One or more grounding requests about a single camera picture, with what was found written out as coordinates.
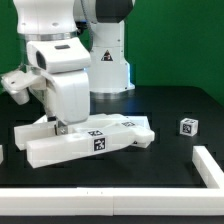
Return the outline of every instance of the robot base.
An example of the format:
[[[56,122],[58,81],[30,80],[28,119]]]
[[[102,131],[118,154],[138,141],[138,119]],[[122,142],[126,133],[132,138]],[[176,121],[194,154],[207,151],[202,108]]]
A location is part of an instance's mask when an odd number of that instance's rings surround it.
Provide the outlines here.
[[[155,137],[147,118],[143,127],[139,121],[115,115],[93,115],[86,122],[58,129],[56,122],[42,118],[32,125],[15,127],[15,142],[20,150],[27,149],[27,159],[33,168],[97,155],[134,144],[146,148]]]
[[[100,93],[100,92],[90,92],[90,97],[93,100],[119,100],[127,97],[131,97],[135,94],[135,88],[130,88],[123,92],[114,93]]]

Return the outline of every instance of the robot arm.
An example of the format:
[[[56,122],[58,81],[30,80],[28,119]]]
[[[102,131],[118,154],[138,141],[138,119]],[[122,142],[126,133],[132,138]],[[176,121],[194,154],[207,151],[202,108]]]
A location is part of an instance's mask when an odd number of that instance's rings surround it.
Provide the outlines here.
[[[14,128],[15,143],[20,150],[27,150],[32,167],[106,153],[133,142],[146,148],[154,139],[148,126],[143,128],[117,114],[89,116],[89,81],[84,68],[90,66],[91,60],[76,37],[73,18],[76,1],[14,0],[14,3],[27,72],[8,73],[2,84],[19,104],[27,102],[28,88],[43,103],[46,114],[57,118],[57,122],[46,122],[44,117],[32,125]],[[103,30],[97,27],[97,33],[103,34]],[[115,42],[109,49],[112,53],[122,49],[122,41]]]
[[[119,99],[134,92],[130,66],[124,57],[124,19],[134,4],[133,0],[75,2],[75,20],[87,21],[90,33],[92,65],[87,73],[92,98]]]
[[[5,75],[3,86],[19,104],[28,101],[28,94],[24,94],[29,88],[44,104],[46,113],[65,125],[85,121],[89,116],[89,84],[84,68],[91,60],[76,37],[75,0],[14,3],[27,73]]]

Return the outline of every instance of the green background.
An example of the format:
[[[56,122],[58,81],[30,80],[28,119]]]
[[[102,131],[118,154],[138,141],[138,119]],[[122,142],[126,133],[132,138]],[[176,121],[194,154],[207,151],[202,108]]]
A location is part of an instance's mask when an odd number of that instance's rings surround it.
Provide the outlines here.
[[[223,0],[137,0],[126,22],[136,85],[200,87],[224,105]],[[0,73],[20,64],[16,26],[12,0],[0,0]]]

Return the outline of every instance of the black table surface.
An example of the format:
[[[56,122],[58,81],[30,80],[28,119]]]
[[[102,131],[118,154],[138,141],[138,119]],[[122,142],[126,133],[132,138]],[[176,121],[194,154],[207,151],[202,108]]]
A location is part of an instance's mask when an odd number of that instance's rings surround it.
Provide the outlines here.
[[[147,149],[133,146],[92,157],[33,169],[26,152],[15,146],[15,126],[33,123],[44,115],[31,96],[18,106],[0,96],[1,188],[29,187],[187,187],[205,185],[192,163],[193,146],[203,145],[224,166],[224,108],[195,87],[136,87],[132,97],[113,102],[91,101],[91,114],[119,113],[147,116],[155,141]],[[184,118],[199,120],[198,133],[179,134]],[[223,223],[224,217],[0,217],[0,223]]]

